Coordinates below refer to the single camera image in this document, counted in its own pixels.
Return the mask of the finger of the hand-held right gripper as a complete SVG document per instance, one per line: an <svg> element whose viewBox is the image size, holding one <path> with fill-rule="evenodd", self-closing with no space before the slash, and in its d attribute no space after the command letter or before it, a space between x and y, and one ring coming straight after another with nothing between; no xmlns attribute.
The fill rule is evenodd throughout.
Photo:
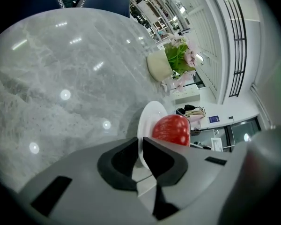
<svg viewBox="0 0 281 225"><path fill-rule="evenodd" d="M162 188L176 185L187 172L188 162L182 155L147 137L143 138L142 149L143 158L157 182L153 215L162 220L179 211L166 201Z"/></svg>

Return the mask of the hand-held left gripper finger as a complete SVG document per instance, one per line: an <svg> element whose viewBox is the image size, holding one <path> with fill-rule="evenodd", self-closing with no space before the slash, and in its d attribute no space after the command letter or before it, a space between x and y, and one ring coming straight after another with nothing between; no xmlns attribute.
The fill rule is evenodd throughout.
<svg viewBox="0 0 281 225"><path fill-rule="evenodd" d="M123 191L137 191L132 179L134 165L139 158L138 138L134 137L104 152L98 162L97 170L111 187Z"/></svg>

